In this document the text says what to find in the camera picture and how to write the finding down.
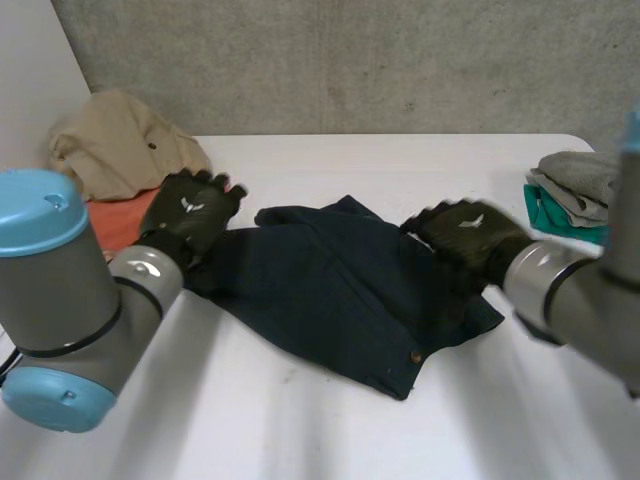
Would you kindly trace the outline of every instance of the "folded clothes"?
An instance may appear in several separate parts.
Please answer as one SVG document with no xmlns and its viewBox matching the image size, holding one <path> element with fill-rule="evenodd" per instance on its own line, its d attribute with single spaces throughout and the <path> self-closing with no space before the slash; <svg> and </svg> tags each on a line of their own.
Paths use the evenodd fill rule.
<svg viewBox="0 0 640 480">
<path fill-rule="evenodd" d="M 428 247 L 347 196 L 261 210 L 226 232 L 186 288 L 283 350 L 404 400 L 427 357 L 503 316 L 452 288 Z"/>
<path fill-rule="evenodd" d="M 563 188 L 538 168 L 531 169 L 531 179 L 562 207 L 571 226 L 591 228 L 607 225 L 609 209 L 606 206 Z"/>
<path fill-rule="evenodd" d="M 575 238 L 597 245 L 605 245 L 608 227 L 583 228 L 569 223 L 567 212 L 544 189 L 535 185 L 524 186 L 524 199 L 529 222 L 536 230 L 561 237 Z"/>
<path fill-rule="evenodd" d="M 558 152 L 540 160 L 540 171 L 577 195 L 608 206 L 618 177 L 614 155 L 598 152 Z"/>
</svg>

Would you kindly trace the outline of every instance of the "white table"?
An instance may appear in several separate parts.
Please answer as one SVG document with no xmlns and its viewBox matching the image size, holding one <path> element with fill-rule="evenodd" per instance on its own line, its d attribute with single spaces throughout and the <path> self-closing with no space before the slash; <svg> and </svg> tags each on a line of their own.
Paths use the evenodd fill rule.
<svg viewBox="0 0 640 480">
<path fill-rule="evenodd" d="M 258 209 L 352 194 L 400 222 L 445 198 L 525 221 L 524 173 L 566 135 L 203 137 Z M 496 291 L 487 297 L 504 313 Z M 96 431 L 56 434 L 0 407 L 3 480 L 633 479 L 640 411 L 571 350 L 507 318 L 429 358 L 405 402 L 287 355 L 184 293 Z"/>
</svg>

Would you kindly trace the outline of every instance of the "orange cloth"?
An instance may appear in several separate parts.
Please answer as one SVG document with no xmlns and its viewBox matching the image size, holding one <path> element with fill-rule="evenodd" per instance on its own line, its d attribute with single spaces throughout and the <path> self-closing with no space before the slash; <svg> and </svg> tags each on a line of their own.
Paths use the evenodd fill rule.
<svg viewBox="0 0 640 480">
<path fill-rule="evenodd" d="M 88 202 L 89 218 L 102 250 L 118 252 L 140 236 L 140 223 L 160 189 L 122 202 Z"/>
</svg>

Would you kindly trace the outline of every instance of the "black cable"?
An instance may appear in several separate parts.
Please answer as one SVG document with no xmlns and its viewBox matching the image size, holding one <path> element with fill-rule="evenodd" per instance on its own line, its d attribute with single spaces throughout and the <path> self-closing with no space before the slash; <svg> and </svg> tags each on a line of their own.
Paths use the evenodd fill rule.
<svg viewBox="0 0 640 480">
<path fill-rule="evenodd" d="M 19 357 L 20 352 L 15 348 L 13 352 L 11 352 L 11 355 L 9 355 L 9 358 L 7 358 L 0 366 L 0 387 L 4 384 L 4 381 L 7 378 L 7 373 L 9 373 L 11 367 L 16 363 Z"/>
</svg>

